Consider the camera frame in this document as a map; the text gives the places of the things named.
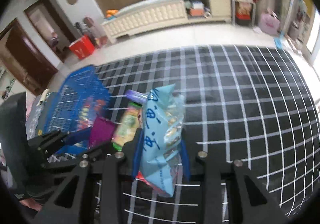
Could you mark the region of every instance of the purple package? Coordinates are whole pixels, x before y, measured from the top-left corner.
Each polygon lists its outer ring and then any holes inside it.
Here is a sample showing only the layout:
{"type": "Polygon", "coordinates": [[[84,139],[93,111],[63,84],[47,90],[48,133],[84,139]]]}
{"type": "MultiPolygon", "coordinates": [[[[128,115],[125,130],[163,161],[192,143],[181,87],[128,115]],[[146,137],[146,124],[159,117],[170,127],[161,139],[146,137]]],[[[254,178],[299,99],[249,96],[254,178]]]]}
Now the purple package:
{"type": "Polygon", "coordinates": [[[102,142],[110,141],[116,130],[116,124],[104,117],[97,117],[93,123],[89,137],[89,148],[99,145],[102,142]]]}

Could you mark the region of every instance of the pink bag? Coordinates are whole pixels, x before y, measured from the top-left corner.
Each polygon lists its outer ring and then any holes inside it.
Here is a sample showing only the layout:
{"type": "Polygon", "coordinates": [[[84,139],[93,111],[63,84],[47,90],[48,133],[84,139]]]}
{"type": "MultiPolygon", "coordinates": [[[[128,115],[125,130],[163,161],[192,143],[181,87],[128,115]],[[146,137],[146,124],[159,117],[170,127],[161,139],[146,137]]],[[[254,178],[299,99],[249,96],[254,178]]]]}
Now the pink bag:
{"type": "Polygon", "coordinates": [[[267,12],[263,12],[259,21],[259,28],[262,32],[267,33],[272,36],[278,35],[278,28],[280,26],[280,21],[277,19],[277,15],[267,9],[267,12]]]}

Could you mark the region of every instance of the metal bolt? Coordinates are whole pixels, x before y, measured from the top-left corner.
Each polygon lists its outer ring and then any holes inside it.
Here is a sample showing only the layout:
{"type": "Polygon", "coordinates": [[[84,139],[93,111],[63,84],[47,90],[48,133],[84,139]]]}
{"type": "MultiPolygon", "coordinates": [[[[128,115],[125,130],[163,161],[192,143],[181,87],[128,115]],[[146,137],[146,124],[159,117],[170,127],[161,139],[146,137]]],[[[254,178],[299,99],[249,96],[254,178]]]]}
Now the metal bolt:
{"type": "Polygon", "coordinates": [[[124,153],[123,153],[123,152],[116,152],[116,153],[115,153],[115,157],[116,157],[117,159],[121,159],[122,157],[124,157],[124,153]]]}
{"type": "Polygon", "coordinates": [[[243,162],[241,160],[235,160],[234,161],[235,166],[241,167],[243,165],[243,162]]]}
{"type": "Polygon", "coordinates": [[[82,160],[80,163],[79,163],[79,165],[80,165],[80,167],[81,168],[86,168],[87,166],[88,166],[88,161],[86,161],[86,160],[82,160]]]}
{"type": "Polygon", "coordinates": [[[205,151],[200,151],[200,152],[198,152],[198,156],[199,156],[200,158],[206,158],[207,155],[208,155],[208,153],[205,152],[205,151]]]}

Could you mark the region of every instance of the red package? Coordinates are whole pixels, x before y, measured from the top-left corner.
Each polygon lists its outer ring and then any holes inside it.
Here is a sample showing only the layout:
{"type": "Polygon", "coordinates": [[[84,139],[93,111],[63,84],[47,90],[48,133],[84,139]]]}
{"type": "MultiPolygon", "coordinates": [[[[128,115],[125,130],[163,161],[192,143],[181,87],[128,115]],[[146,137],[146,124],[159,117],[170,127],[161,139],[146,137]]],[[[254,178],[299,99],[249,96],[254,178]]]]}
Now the red package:
{"type": "Polygon", "coordinates": [[[69,49],[76,55],[80,60],[90,56],[94,52],[94,45],[90,42],[89,38],[84,35],[78,40],[74,41],[69,49]]]}

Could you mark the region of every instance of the blue bag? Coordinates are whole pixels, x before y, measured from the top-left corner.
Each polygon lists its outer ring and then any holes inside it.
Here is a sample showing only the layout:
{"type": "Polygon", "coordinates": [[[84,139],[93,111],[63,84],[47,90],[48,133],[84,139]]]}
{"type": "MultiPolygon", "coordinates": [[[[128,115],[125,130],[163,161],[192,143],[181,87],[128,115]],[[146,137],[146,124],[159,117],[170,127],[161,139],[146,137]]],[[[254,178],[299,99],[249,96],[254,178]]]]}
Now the blue bag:
{"type": "Polygon", "coordinates": [[[152,89],[143,105],[144,144],[140,172],[161,196],[173,196],[180,160],[184,97],[175,85],[152,89]]]}

